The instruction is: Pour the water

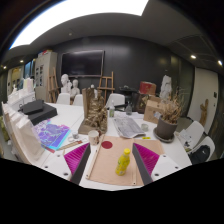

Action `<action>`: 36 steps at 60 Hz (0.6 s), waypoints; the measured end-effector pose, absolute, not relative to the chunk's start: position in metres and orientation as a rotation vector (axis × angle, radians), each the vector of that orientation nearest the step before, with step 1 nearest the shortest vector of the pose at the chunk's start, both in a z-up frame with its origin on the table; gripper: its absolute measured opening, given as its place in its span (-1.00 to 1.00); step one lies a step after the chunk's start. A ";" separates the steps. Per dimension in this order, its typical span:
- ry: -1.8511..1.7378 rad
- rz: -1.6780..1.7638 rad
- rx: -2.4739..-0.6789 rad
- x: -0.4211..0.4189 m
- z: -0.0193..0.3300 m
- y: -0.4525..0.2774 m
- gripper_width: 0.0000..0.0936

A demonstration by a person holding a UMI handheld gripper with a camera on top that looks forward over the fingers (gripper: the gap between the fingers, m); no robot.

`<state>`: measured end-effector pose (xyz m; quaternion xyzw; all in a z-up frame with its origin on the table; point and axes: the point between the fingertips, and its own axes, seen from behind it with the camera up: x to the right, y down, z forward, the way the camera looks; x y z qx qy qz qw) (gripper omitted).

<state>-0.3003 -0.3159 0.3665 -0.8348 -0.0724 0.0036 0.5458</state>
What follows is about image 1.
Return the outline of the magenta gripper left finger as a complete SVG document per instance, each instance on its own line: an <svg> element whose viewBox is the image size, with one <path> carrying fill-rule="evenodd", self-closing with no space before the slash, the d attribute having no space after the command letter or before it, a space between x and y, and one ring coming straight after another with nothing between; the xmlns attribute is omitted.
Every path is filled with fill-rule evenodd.
<svg viewBox="0 0 224 224"><path fill-rule="evenodd" d="M72 183L76 185L80 183L90 153L90 144L86 143L64 155L65 161L72 173Z"/></svg>

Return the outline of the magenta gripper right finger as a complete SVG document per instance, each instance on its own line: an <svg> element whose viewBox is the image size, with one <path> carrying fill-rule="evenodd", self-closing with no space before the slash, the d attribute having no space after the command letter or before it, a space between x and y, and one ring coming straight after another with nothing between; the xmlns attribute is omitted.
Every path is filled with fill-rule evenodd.
<svg viewBox="0 0 224 224"><path fill-rule="evenodd" d="M132 153L136 160L143 184L147 185L152 183L152 171L159 160L159 155L137 143L133 144Z"/></svg>

